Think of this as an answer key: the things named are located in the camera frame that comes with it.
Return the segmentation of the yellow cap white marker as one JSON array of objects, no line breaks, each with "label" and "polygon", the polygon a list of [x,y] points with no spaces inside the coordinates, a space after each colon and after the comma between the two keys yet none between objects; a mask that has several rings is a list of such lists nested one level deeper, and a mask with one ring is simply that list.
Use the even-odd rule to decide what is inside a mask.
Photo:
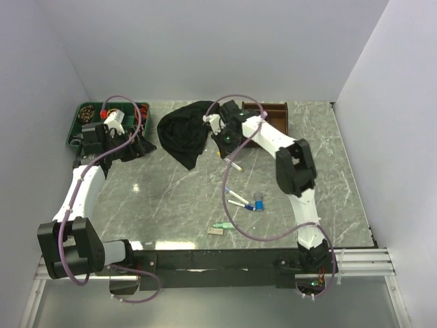
[{"label": "yellow cap white marker", "polygon": [[[220,153],[219,151],[216,152],[216,153],[217,153],[217,155],[218,155],[219,157],[221,157],[221,153]],[[233,168],[235,168],[235,169],[238,170],[239,172],[243,172],[243,168],[242,168],[241,166],[239,166],[238,164],[234,163],[233,161],[231,161],[229,158],[224,157],[223,160],[224,160],[226,163],[229,163]]]}]

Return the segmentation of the brown wooden desk organizer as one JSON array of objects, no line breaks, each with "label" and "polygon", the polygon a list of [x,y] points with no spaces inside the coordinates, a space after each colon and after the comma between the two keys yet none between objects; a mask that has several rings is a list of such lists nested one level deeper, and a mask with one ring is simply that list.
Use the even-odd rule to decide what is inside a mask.
[{"label": "brown wooden desk organizer", "polygon": [[[264,103],[264,111],[267,113],[266,121],[271,126],[285,135],[289,135],[288,128],[288,106],[286,103]],[[254,111],[256,115],[261,115],[259,107],[254,102],[242,102],[243,111]]]}]

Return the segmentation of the light blue cap marker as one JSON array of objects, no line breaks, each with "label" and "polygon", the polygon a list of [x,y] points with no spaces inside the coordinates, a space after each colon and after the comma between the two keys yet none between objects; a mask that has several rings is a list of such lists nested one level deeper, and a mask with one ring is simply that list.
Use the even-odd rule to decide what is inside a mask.
[{"label": "light blue cap marker", "polygon": [[232,195],[236,199],[240,200],[243,204],[248,204],[249,203],[246,199],[244,199],[242,196],[238,195],[237,193],[235,193],[234,191],[232,191],[228,187],[225,187],[225,192],[230,194],[230,195]]}]

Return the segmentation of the dark blue cap marker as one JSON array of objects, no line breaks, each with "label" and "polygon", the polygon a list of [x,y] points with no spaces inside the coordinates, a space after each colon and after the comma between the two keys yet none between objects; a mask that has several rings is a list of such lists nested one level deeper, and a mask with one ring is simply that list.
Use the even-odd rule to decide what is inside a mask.
[{"label": "dark blue cap marker", "polygon": [[227,200],[227,203],[235,205],[235,206],[239,206],[241,208],[245,208],[245,209],[247,209],[249,211],[254,211],[255,210],[250,204],[243,204],[243,203],[236,202],[236,201],[233,201],[233,200]]}]

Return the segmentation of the blue correction tape roll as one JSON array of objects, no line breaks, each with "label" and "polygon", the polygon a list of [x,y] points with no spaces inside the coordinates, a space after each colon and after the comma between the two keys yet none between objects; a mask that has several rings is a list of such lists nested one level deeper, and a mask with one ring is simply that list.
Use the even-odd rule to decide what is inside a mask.
[{"label": "blue correction tape roll", "polygon": [[263,203],[263,201],[262,200],[256,200],[255,201],[254,209],[256,211],[263,211],[264,210],[264,203]]}]

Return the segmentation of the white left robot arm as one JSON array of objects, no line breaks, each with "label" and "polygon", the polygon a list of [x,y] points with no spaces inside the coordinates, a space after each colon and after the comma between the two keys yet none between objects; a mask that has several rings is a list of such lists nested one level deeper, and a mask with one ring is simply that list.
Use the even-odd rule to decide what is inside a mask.
[{"label": "white left robot arm", "polygon": [[82,286],[80,275],[99,273],[111,265],[122,275],[136,268],[130,242],[102,242],[91,216],[112,163],[141,158],[156,146],[144,138],[140,126],[115,128],[102,122],[84,125],[72,141],[76,146],[72,183],[61,208],[50,223],[39,226],[37,236],[49,277],[69,277]]}]

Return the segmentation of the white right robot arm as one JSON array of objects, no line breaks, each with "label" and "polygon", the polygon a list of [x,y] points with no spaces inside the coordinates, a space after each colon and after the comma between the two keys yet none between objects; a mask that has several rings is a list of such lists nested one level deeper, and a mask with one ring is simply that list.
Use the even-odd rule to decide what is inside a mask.
[{"label": "white right robot arm", "polygon": [[320,226],[315,204],[317,172],[308,142],[294,139],[268,123],[261,103],[256,104],[256,110],[243,110],[228,96],[223,97],[223,102],[213,102],[203,116],[222,159],[234,161],[251,141],[263,148],[274,159],[276,182],[292,205],[301,268],[308,273],[318,272],[335,264],[333,246]]}]

